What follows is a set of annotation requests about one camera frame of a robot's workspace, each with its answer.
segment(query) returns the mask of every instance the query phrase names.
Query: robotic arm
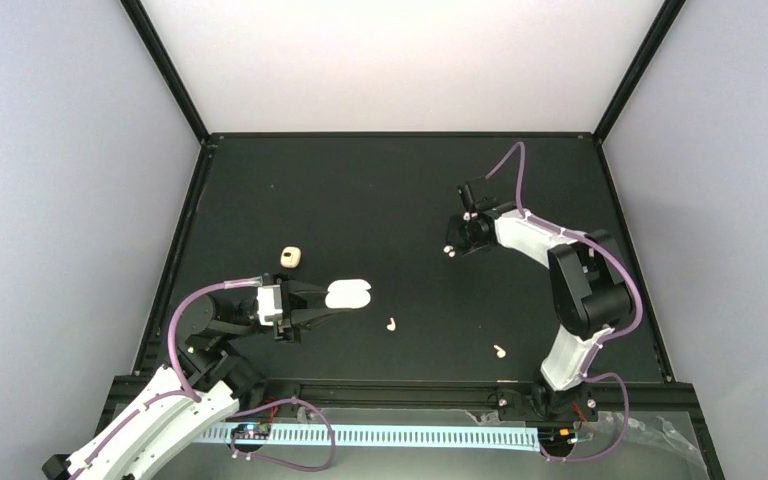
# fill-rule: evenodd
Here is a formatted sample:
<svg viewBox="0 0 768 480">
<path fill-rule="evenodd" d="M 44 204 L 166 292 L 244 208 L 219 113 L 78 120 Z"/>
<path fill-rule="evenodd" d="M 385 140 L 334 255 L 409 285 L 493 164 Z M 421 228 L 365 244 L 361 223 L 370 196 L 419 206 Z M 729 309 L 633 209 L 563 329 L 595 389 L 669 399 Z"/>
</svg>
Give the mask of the robotic arm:
<svg viewBox="0 0 768 480">
<path fill-rule="evenodd" d="M 568 408 L 602 346 L 599 340 L 631 313 L 631 296 L 619 272 L 601 255 L 564 236 L 562 228 L 550 229 L 551 224 L 529 218 L 529 212 L 523 218 L 512 203 L 484 196 L 485 183 L 479 178 L 458 186 L 465 213 L 449 219 L 443 251 L 455 257 L 502 246 L 549 269 L 561 325 L 537 372 L 531 401 L 540 416 L 552 418 Z M 604 230 L 587 236 L 619 257 L 616 241 Z"/>
<path fill-rule="evenodd" d="M 52 456 L 43 465 L 46 477 L 151 478 L 211 425 L 263 401 L 263 375 L 231 340 L 271 331 L 276 341 L 298 343 L 303 329 L 370 301 L 364 280 L 339 280 L 323 289 L 285 275 L 264 275 L 257 284 L 257 296 L 238 305 L 206 294 L 183 311 L 176 350 L 194 398 L 184 392 L 175 371 L 163 365 L 90 443 L 71 455 Z"/>
</svg>

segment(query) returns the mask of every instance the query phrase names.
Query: black table surface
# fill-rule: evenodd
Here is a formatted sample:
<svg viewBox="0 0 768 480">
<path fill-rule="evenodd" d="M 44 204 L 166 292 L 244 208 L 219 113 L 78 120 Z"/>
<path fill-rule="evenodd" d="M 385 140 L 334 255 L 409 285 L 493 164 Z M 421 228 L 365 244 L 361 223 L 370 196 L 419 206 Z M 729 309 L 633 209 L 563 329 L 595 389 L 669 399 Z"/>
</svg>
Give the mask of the black table surface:
<svg viewBox="0 0 768 480">
<path fill-rule="evenodd" d="M 227 135 L 213 151 L 168 312 L 204 285 L 265 272 L 322 286 L 362 278 L 370 305 L 304 332 L 301 345 L 271 335 L 236 345 L 271 378 L 531 380 L 559 328 L 548 271 L 504 248 L 443 254 L 449 216 L 463 212 L 456 185 L 487 173 L 520 138 L 526 208 L 570 228 L 606 229 L 629 259 L 589 135 Z M 513 199 L 517 161 L 491 182 L 502 201 Z M 302 251 L 292 271 L 280 266 L 286 246 Z M 660 382 L 653 345 L 644 318 L 591 371 Z"/>
</svg>

